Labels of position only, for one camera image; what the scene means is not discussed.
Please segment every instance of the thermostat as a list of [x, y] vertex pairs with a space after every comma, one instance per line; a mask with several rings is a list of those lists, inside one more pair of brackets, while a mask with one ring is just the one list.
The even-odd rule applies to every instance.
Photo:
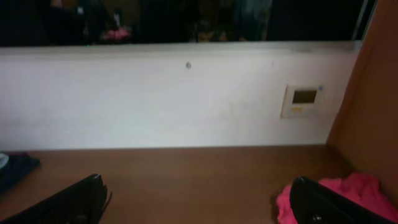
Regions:
[[287, 86], [282, 118], [306, 118], [317, 114], [323, 86]]

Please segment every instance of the wooden side panel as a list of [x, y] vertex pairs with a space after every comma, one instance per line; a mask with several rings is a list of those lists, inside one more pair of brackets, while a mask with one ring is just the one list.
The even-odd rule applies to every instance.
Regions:
[[398, 1], [379, 1], [328, 144], [398, 205]]

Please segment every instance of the wooden desk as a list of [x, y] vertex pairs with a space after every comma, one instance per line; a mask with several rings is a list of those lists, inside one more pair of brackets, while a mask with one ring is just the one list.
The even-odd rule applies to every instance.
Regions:
[[270, 197], [296, 176], [343, 177], [324, 146], [31, 152], [42, 166], [0, 197], [0, 219], [101, 174], [113, 199], [101, 223], [273, 223]]

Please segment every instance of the wall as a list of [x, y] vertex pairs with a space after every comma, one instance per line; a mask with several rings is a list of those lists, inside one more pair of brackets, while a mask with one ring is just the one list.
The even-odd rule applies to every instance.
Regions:
[[[1, 49], [0, 148], [324, 144], [357, 49], [353, 42]], [[325, 85], [321, 115], [280, 119], [287, 84]]]
[[329, 144], [398, 206], [398, 2], [379, 1]]

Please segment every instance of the pink cloth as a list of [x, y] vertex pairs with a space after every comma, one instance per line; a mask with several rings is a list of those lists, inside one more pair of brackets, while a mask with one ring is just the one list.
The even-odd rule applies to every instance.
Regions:
[[106, 40], [109, 40], [109, 39], [121, 40], [121, 39], [123, 39], [125, 37], [130, 37], [130, 36], [131, 36], [131, 34], [126, 29], [119, 28], [116, 31], [109, 30], [106, 33], [105, 39]]
[[[386, 196], [379, 191], [379, 181], [374, 176], [353, 173], [345, 180], [322, 179], [319, 184], [384, 218], [398, 222], [398, 211], [389, 203]], [[286, 186], [276, 200], [276, 204], [279, 207], [278, 221], [280, 224], [297, 224], [290, 208], [290, 188], [291, 185]]]

